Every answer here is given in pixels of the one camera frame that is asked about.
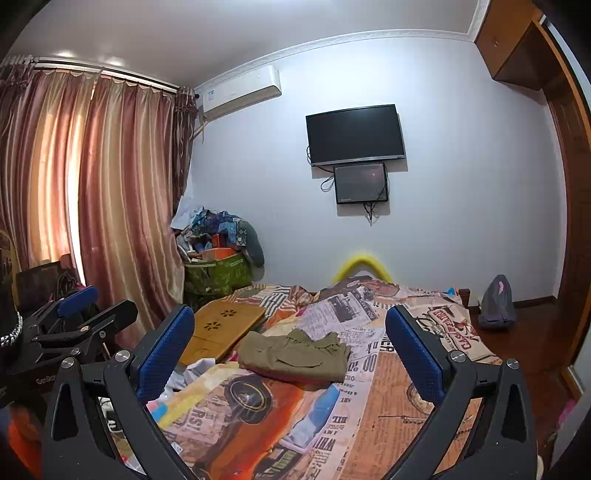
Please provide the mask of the orange sleeve left forearm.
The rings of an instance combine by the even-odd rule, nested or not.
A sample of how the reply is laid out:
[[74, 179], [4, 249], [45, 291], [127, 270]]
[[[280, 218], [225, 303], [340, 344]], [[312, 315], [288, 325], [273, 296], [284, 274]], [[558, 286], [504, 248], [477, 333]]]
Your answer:
[[8, 407], [8, 445], [34, 479], [42, 478], [42, 425], [37, 416], [24, 406]]

